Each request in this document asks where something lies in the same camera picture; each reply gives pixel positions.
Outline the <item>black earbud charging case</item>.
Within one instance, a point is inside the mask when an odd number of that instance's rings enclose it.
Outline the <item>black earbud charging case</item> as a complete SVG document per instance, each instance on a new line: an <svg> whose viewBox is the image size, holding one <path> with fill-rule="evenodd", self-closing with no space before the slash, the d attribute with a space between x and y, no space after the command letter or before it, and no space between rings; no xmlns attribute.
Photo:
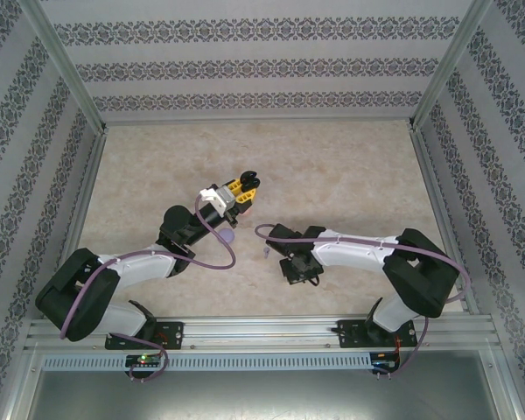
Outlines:
<svg viewBox="0 0 525 420"><path fill-rule="evenodd" d="M257 177L256 171L245 171L240 176L240 184L241 190L245 193L252 189L256 189L261 184L261 181Z"/></svg>

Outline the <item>grey metal sheet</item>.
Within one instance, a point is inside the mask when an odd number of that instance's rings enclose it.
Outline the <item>grey metal sheet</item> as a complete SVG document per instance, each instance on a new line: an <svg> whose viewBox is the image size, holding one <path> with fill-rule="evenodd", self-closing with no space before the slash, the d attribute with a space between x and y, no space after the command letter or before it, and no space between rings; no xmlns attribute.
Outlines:
<svg viewBox="0 0 525 420"><path fill-rule="evenodd" d="M499 420L485 386L357 371L46 372L29 420Z"/></svg>

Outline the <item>aluminium mounting rail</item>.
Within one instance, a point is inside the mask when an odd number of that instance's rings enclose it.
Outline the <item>aluminium mounting rail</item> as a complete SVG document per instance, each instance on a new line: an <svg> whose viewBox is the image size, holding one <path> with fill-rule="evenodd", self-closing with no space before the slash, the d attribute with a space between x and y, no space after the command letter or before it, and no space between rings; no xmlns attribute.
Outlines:
<svg viewBox="0 0 525 420"><path fill-rule="evenodd" d="M339 338L331 329L334 316L323 317L215 317L182 318L184 336L182 352L308 352L338 349ZM416 336L426 332L423 350L482 350L499 347L501 338L488 315L450 312L441 318L414 323ZM72 342L61 339L48 320L31 322L23 344L25 351L45 353L99 353L105 349L105 333L93 333Z"/></svg>

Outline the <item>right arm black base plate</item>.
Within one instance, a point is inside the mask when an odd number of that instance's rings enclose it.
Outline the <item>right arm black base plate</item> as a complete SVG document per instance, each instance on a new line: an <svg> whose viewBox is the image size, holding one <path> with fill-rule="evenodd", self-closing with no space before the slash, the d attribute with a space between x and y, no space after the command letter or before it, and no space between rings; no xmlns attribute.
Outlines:
<svg viewBox="0 0 525 420"><path fill-rule="evenodd" d="M337 334L341 348L414 347L417 344L412 321L404 323L395 332L388 332L372 321L341 319L331 331Z"/></svg>

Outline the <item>aluminium table side rail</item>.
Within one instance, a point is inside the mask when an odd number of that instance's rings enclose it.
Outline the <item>aluminium table side rail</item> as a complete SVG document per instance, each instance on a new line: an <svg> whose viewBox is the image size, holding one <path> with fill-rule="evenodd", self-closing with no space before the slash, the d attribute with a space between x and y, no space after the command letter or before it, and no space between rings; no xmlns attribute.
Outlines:
<svg viewBox="0 0 525 420"><path fill-rule="evenodd" d="M73 217L69 223L65 246L59 258L58 267L78 248L80 243L108 135L109 128L105 127L96 138L94 147L90 151L87 168L82 179L78 199L75 203Z"/></svg>
<svg viewBox="0 0 525 420"><path fill-rule="evenodd" d="M430 198L437 227L444 245L444 252L464 269L466 265L461 258L449 214L445 207L444 196L439 187L434 167L432 166L427 147L424 144L424 139L419 131L412 128L409 129L409 136Z"/></svg>

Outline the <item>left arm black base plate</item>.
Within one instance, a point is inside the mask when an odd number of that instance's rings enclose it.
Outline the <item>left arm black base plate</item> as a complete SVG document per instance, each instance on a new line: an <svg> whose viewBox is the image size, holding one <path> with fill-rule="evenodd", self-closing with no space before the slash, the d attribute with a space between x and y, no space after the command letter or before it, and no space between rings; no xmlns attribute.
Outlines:
<svg viewBox="0 0 525 420"><path fill-rule="evenodd" d="M136 339L147 341L147 344L110 334L105 339L105 348L107 350L152 349L150 343L153 343L165 350L179 350L182 346L183 336L184 324L182 322L147 322L135 335Z"/></svg>

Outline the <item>aluminium frame post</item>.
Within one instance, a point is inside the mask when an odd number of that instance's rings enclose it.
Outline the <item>aluminium frame post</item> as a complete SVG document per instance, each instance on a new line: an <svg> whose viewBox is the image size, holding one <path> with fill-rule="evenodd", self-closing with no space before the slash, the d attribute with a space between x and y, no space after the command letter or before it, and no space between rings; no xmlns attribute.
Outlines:
<svg viewBox="0 0 525 420"><path fill-rule="evenodd" d="M75 64L69 57L60 36L45 13L40 0L17 0L23 13L27 16L32 29L37 33L47 50L60 76L67 84L72 96L77 101L87 121L95 133L102 133L106 123L88 92Z"/></svg>
<svg viewBox="0 0 525 420"><path fill-rule="evenodd" d="M470 3L414 114L409 119L410 133L416 133L424 125L445 83L449 80L492 2L493 0L472 0Z"/></svg>

